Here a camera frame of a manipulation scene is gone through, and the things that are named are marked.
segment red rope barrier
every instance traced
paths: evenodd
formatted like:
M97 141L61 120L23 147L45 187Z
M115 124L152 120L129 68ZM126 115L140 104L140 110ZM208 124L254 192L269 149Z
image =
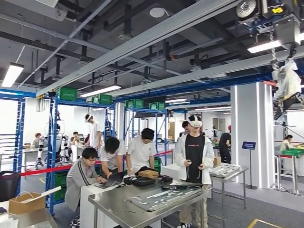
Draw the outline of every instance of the red rope barrier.
M168 154L171 153L172 150L170 151L166 151L163 153L157 153L155 156L161 156L164 154ZM101 164L100 161L97 161L95 162L95 165L99 165ZM46 173L46 172L57 172L57 171L63 171L63 170L69 170L72 167L72 165L65 165L65 166L60 166L60 167L55 167L55 168L48 168L48 169L41 169L41 170L32 170L32 171L26 171L26 172L22 172L20 175L22 177L23 176L30 176L30 175L35 175L35 174L41 174L41 173Z

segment white jacket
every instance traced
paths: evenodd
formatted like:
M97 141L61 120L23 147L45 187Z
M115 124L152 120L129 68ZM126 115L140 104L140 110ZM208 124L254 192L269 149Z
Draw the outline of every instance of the white jacket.
M176 144L173 150L174 162L179 166L179 178L181 180L187 179L187 169L185 166L186 161L186 138L186 135L183 135ZM205 136L204 146L203 150L203 160L202 163L205 165L205 169L202 171L202 184L211 184L211 179L210 178L208 169L213 167L214 152L213 147L210 139Z

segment laptop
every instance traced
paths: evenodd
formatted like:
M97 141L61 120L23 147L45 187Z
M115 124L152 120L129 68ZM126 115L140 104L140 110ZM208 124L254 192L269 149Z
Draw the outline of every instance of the laptop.
M123 181L123 177L124 176L124 172L118 172L112 174L109 177L109 179L106 183L96 183L94 186L102 189L109 188L112 186L115 186L121 183Z

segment vr headset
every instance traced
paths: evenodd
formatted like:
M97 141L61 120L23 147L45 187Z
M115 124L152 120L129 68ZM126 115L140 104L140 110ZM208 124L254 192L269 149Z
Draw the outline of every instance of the vr headset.
M192 127L201 127L203 125L203 123L198 120L198 118L196 115L190 116L189 118L189 124L190 124Z

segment smartphone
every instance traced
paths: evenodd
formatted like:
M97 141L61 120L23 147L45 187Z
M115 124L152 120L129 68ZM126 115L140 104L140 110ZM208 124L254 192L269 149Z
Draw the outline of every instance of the smartphone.
M7 212L8 212L8 211L5 210L5 208L0 208L0 215L5 214L5 213L7 213Z

